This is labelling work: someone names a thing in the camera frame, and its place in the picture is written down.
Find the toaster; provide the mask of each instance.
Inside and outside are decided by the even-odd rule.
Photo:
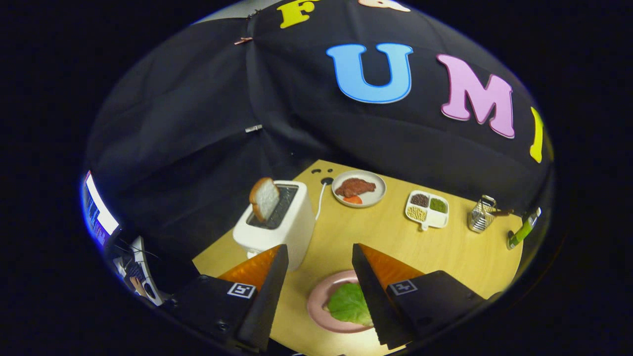
[[[315,226],[315,214],[302,182],[274,181],[280,199],[266,222],[260,222],[248,205],[233,228],[233,239],[248,258],[280,244],[288,247],[288,271],[299,268],[308,251]]]

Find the felt letter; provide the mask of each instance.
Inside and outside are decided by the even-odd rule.
[[[455,120],[467,121],[470,118],[470,112],[466,109],[468,96],[479,124],[486,122],[495,107],[494,116],[489,121],[490,128],[499,135],[513,139],[512,87],[491,74],[484,88],[475,72],[463,60],[446,54],[438,54],[437,60],[446,66],[450,85],[449,101],[442,105],[442,113]]]
[[[540,163],[543,159],[543,121],[535,108],[530,109],[534,116],[534,143],[530,146],[530,156]]]
[[[373,8],[390,8],[398,11],[411,12],[410,9],[405,8],[393,0],[358,0],[358,3]]]
[[[284,18],[284,22],[281,23],[281,28],[285,29],[296,25],[297,23],[307,21],[310,16],[304,14],[302,11],[311,13],[315,9],[313,1],[319,0],[296,0],[291,3],[283,4],[277,9],[281,11],[281,15]]]
[[[381,43],[376,45],[376,49],[385,53],[389,61],[391,80],[384,86],[373,86],[365,81],[361,62],[361,53],[367,50],[365,46],[343,44],[326,51],[334,59],[339,89],[343,94],[363,103],[388,104],[402,100],[411,91],[408,55],[413,53],[413,49],[397,43]]]

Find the bread slice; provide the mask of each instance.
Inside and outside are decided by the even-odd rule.
[[[251,189],[248,200],[253,204],[253,213],[257,220],[265,222],[279,203],[279,188],[272,178],[262,178]]]

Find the green bottle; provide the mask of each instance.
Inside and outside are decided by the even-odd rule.
[[[536,219],[541,216],[541,208],[537,208],[536,212],[534,212],[530,217],[523,223],[523,226],[510,238],[508,238],[508,250],[512,250],[514,247],[525,239],[525,237],[532,232],[532,229],[536,225]]]

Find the black fabric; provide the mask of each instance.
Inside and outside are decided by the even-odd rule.
[[[322,1],[308,21],[286,29],[281,22],[275,5],[250,20],[187,27],[119,81],[96,119],[86,161],[116,218],[192,258],[234,226],[260,177],[292,179],[317,159],[527,209],[551,165],[550,148],[544,144],[540,164],[530,157],[530,107],[538,106],[491,54],[415,10],[355,0]],[[246,36],[253,40],[234,45]],[[365,78],[382,85],[389,71],[375,50],[381,42],[413,48],[409,95],[388,105],[348,98],[325,51],[364,45]],[[484,86],[492,73],[512,86],[514,139],[474,117],[441,113],[449,82],[440,53],[466,61]],[[245,132],[258,124],[261,130]]]

